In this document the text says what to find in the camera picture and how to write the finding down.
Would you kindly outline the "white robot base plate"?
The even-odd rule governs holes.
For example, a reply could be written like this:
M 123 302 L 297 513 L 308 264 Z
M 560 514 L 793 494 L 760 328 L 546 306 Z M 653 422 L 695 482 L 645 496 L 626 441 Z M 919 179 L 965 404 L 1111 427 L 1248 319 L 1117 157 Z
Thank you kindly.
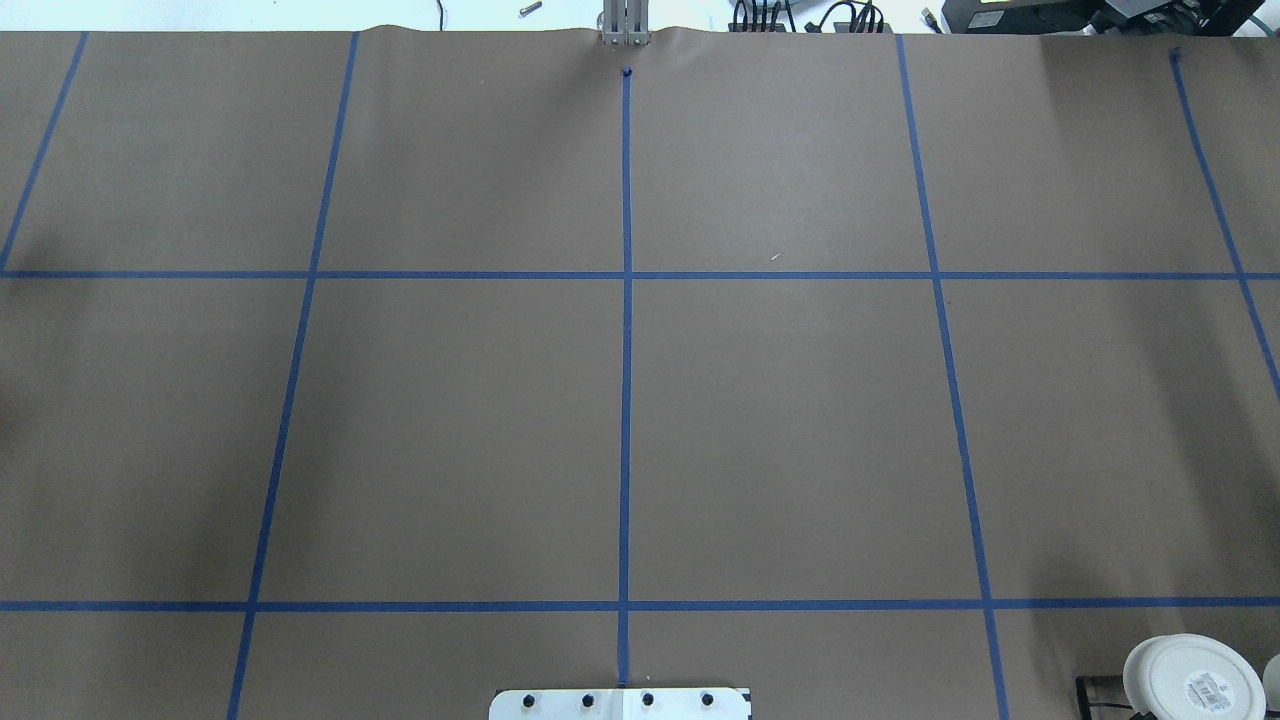
M 750 692 L 731 687 L 509 689 L 489 719 L 753 719 Z

